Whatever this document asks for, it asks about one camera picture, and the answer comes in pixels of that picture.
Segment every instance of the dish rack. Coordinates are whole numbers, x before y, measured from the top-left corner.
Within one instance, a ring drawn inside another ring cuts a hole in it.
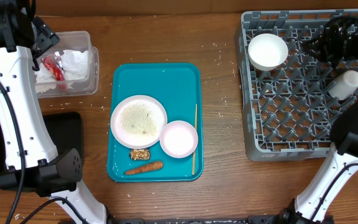
[[[358,16],[358,9],[318,11],[252,11],[241,15],[236,33],[241,73],[242,120],[247,157],[253,161],[298,161],[325,157],[335,119],[358,99],[358,89],[344,101],[327,95],[337,75],[358,72],[358,60],[342,61],[333,69],[304,54],[300,45],[323,31],[336,16]],[[288,58],[271,71],[249,61],[250,40],[275,34],[288,45]]]

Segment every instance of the brown food item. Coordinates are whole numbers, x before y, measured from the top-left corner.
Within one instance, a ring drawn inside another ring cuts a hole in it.
[[[125,175],[133,175],[133,174],[142,174],[144,172],[150,172],[155,170],[160,170],[164,166],[164,163],[161,161],[151,162],[149,164],[140,166],[135,169],[131,169],[129,171],[125,171]]]
[[[150,151],[149,149],[131,149],[129,156],[133,161],[136,160],[149,160]]]

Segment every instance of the clear plastic container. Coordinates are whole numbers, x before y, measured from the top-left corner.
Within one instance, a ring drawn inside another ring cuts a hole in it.
[[[63,50],[79,50],[84,52],[88,51],[88,69],[87,75],[78,80],[65,80],[65,81],[54,81],[54,82],[43,82],[36,83],[35,86],[38,88],[51,88],[47,91],[37,93],[38,98],[48,97],[59,97],[59,96],[80,96],[80,95],[91,95],[96,93],[99,84],[99,52],[96,47],[92,46],[90,34],[87,31],[75,31],[75,32],[61,32],[57,33],[60,37],[60,42],[45,52],[39,59],[54,53],[62,52]],[[59,88],[60,84],[65,84],[71,88],[62,90]]]

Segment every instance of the wooden table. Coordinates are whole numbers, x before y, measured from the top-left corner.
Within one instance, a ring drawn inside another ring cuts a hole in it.
[[[322,159],[247,159],[234,46],[240,14],[49,17],[45,21],[57,32],[88,31],[99,49],[101,78],[95,95],[41,99],[40,104],[44,114],[81,114],[85,138],[83,179],[116,218],[242,218],[276,214],[305,189],[323,163]],[[132,62],[191,62],[200,69],[205,161],[198,180],[120,184],[108,176],[106,133],[112,76],[118,66]],[[15,192],[0,190],[0,223],[5,221],[14,196]],[[20,214],[19,219],[13,223],[19,223],[44,201],[35,193],[23,193],[15,213]],[[358,173],[328,213],[335,216],[336,223],[358,223]],[[58,206],[49,205],[30,223],[56,223],[67,218]]]

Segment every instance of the white bowl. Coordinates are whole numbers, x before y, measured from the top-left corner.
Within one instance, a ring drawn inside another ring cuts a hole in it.
[[[251,64],[262,71],[269,71],[281,65],[288,56],[288,47],[281,37],[260,34],[248,46]]]
[[[160,144],[162,150],[169,156],[184,158],[197,148],[197,131],[185,121],[172,121],[162,130]]]
[[[167,125],[167,112],[156,99],[136,95],[121,101],[110,119],[111,132],[116,140],[130,149],[154,145]]]

